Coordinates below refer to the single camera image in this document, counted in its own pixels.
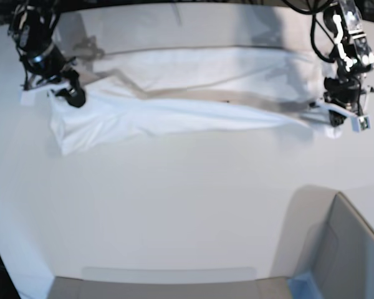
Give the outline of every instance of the white fabric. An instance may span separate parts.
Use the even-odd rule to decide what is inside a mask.
[[[323,92],[322,66],[311,53],[238,47],[148,50],[105,57],[93,71],[104,79],[85,86],[82,108],[52,97],[51,128],[63,154],[137,135],[286,123],[338,136],[329,125],[301,118],[307,101]]]

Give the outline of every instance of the white cloth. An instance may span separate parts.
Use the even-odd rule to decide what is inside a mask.
[[[107,56],[93,71],[104,78],[85,86],[82,108],[52,97],[51,128],[63,154],[137,135],[286,123],[338,135],[327,124],[302,118],[307,102],[323,92],[322,65],[312,53],[244,47],[148,50]]]

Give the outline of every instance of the white table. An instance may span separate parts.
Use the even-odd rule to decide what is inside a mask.
[[[178,47],[310,44],[310,19],[288,9],[178,8],[181,27],[171,4],[81,16],[107,52],[168,39]],[[374,24],[365,29],[374,50]],[[253,266],[266,277],[268,257],[255,259],[257,245],[274,255],[291,197],[311,184],[345,191],[374,227],[374,95],[373,128],[358,135],[347,124],[338,140],[285,126],[139,138],[64,158],[48,127],[47,101],[19,105],[23,71],[6,30],[0,27],[0,254],[23,293],[43,298],[53,276],[80,278],[84,267]],[[374,86],[374,71],[366,83]],[[274,237],[252,235],[252,227]]]

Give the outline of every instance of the white sheet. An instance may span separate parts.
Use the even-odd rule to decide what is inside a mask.
[[[323,92],[322,65],[312,53],[248,47],[148,50],[107,56],[93,66],[104,78],[85,86],[82,108],[52,97],[51,128],[63,154],[138,135],[286,123],[332,138],[340,134],[302,118],[307,102]]]

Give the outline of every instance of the white tabletop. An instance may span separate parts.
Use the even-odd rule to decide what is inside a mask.
[[[95,9],[82,18],[87,35],[108,52],[159,47],[166,28],[186,36],[174,46],[263,43],[251,39],[251,7],[178,7],[182,27],[164,25],[175,18],[170,4]],[[308,32],[307,17],[283,8],[253,11],[262,17],[252,22],[265,24],[254,28],[267,41],[291,49],[310,44],[308,34],[294,42],[287,35],[298,22]],[[274,34],[273,23],[263,21],[266,11],[281,20]],[[223,34],[220,25],[228,28]],[[286,126],[139,138],[62,157],[48,127],[48,102],[19,105],[23,71],[6,30],[0,27],[0,253],[23,292],[41,295],[53,275],[80,278],[84,267],[253,266],[266,277],[268,263],[253,260],[257,244],[274,255],[289,201],[307,185],[345,191],[374,226],[374,95],[373,128],[356,134],[347,123],[337,140]],[[374,50],[374,24],[365,30]],[[374,71],[366,83],[374,86]],[[274,237],[251,235],[260,226]]]

